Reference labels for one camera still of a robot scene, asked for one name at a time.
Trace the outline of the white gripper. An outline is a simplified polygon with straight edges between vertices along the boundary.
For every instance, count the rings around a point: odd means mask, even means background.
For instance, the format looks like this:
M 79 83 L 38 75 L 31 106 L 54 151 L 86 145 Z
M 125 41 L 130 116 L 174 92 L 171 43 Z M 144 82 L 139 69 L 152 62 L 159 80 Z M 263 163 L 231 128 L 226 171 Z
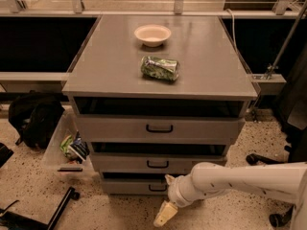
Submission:
M 168 198 L 171 202 L 164 201 L 161 204 L 159 212 L 153 221 L 155 227 L 162 227 L 173 218 L 178 211 L 177 207 L 189 206 L 201 198 L 201 191 L 194 186 L 190 174 L 178 177 L 166 174 L 165 179 L 168 184 Z

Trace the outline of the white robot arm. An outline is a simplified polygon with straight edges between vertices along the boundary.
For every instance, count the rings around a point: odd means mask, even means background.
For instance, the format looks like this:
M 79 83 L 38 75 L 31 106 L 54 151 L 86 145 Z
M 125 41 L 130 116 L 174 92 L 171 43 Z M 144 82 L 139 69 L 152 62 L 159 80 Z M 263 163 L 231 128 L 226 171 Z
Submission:
M 292 203 L 291 230 L 307 229 L 307 163 L 229 168 L 201 162 L 187 175 L 165 176 L 168 199 L 153 222 L 163 226 L 180 208 L 236 190 Z

